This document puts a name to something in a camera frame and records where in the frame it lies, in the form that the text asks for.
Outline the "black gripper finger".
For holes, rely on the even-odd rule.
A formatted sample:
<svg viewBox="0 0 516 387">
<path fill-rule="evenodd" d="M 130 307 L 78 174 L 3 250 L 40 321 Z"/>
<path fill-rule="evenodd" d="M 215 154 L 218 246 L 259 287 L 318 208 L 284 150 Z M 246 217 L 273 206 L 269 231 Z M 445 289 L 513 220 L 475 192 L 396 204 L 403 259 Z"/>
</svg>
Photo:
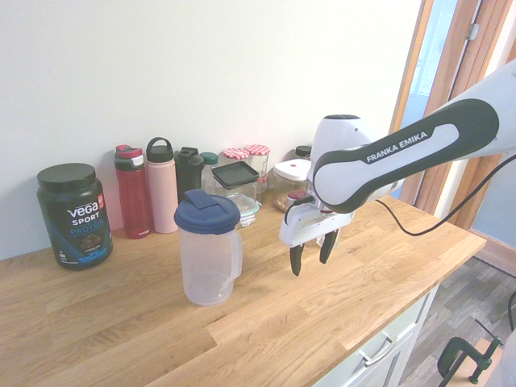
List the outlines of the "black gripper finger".
<svg viewBox="0 0 516 387">
<path fill-rule="evenodd" d="M 302 243 L 300 245 L 290 248 L 289 250 L 291 269 L 295 276 L 298 276 L 301 272 L 303 249 L 304 244 Z"/>
<path fill-rule="evenodd" d="M 329 233 L 326 233 L 323 236 L 322 246 L 320 248 L 319 254 L 319 261 L 322 264 L 327 263 L 333 248 L 339 242 L 339 233 L 340 229 L 337 229 Z"/>
</svg>

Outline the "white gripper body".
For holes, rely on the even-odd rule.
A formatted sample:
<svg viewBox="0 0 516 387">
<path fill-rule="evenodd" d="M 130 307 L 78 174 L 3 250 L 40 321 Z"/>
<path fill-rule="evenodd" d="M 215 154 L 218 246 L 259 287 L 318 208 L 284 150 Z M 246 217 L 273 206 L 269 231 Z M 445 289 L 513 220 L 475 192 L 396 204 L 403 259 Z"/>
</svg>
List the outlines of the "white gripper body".
<svg viewBox="0 0 516 387">
<path fill-rule="evenodd" d="M 312 203 L 293 204 L 282 221 L 280 240 L 289 247 L 296 247 L 347 226 L 354 215 L 355 212 L 323 213 Z"/>
</svg>

